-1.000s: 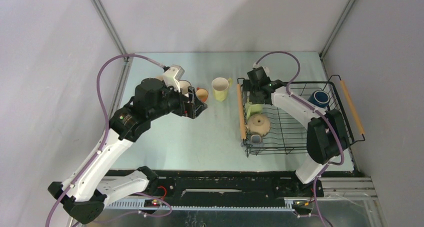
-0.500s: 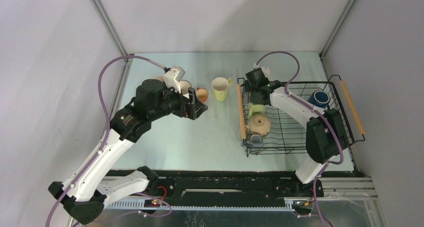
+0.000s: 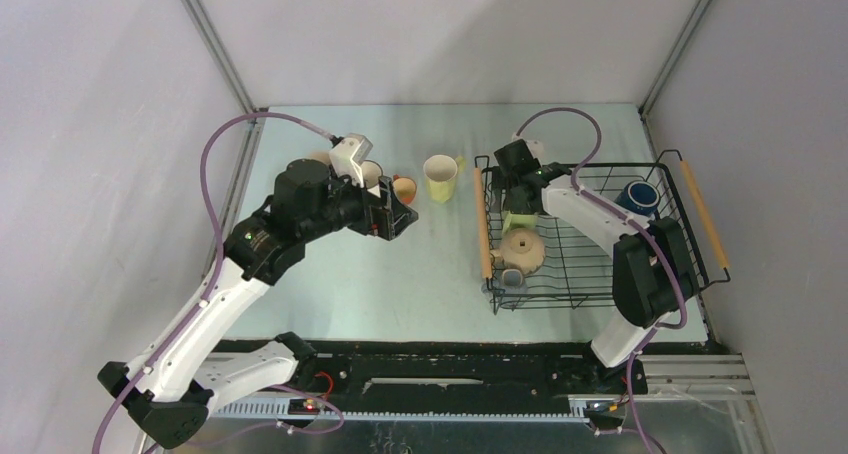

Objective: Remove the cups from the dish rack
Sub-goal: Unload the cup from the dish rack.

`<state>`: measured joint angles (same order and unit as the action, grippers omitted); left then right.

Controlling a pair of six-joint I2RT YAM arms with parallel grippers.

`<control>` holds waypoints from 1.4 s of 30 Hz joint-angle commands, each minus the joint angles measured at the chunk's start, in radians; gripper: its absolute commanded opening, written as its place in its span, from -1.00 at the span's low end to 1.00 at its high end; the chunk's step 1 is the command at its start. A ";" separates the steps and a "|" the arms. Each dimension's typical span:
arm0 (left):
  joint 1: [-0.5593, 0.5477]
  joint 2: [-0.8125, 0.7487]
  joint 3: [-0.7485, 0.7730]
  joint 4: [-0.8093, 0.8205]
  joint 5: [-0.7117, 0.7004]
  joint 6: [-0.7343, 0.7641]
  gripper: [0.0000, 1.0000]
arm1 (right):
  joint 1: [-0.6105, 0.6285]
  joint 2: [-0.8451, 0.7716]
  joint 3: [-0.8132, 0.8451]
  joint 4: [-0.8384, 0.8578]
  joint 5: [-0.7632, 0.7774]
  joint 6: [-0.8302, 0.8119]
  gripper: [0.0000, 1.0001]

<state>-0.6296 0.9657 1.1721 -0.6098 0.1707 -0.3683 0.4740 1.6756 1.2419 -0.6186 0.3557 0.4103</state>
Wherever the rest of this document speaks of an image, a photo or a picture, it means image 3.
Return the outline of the light green mug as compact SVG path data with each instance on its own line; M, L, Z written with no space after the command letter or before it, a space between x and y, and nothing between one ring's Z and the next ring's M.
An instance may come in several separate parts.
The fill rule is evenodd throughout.
M505 235L515 229L536 229L538 221L537 214L516 214L504 211L502 216L502 234Z

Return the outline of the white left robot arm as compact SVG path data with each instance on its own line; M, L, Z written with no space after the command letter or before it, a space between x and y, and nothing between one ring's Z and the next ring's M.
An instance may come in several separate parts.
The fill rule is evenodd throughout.
M218 408L257 391L308 388L317 353L292 332L201 366L247 308L304 259L308 243L342 229L390 241L417 219L388 177L371 193L317 160L291 162L262 206L233 228L169 329L134 360L106 363L99 382L164 449L187 443Z

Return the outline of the white mug black handle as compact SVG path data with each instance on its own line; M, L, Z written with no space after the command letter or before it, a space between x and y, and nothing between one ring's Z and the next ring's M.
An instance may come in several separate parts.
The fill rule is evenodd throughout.
M372 160L365 160L360 164L364 187L366 190L379 197L379 179L383 175L382 167Z

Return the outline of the yellow green faceted mug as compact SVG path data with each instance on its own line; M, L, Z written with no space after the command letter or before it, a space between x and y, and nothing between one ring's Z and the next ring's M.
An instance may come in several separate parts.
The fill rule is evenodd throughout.
M429 199L447 203L454 195L459 175L466 166L463 156L433 155L423 164L425 188Z

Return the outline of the beige round speckled mug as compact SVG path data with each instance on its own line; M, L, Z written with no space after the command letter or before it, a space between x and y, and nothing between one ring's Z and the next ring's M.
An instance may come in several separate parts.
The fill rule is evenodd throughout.
M543 266L546 253L544 242L535 230L517 228L503 236L490 256L504 269L518 269L523 275L530 275Z

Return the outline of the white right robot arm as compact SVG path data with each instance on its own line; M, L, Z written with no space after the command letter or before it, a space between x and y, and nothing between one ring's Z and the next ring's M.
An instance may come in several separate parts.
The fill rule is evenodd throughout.
M505 187L505 207L518 214L544 214L565 221L602 248L612 261L615 306L607 326L581 366L585 385L606 392L622 377L622 364L651 332L681 329L686 304L700 285L683 225L622 207L587 186L577 167L543 164L523 139L494 153Z

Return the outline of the small red orange cup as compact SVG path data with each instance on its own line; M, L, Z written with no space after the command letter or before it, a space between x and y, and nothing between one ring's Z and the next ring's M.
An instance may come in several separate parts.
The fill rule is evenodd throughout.
M410 177L394 175L393 190L396 197L405 205L411 205L417 195L417 183Z

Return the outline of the floral patterned cream mug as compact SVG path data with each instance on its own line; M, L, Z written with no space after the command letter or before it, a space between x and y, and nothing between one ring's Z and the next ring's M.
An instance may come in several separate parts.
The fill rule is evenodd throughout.
M328 151L315 151L307 156L307 159L321 162L325 166L331 166L332 161Z

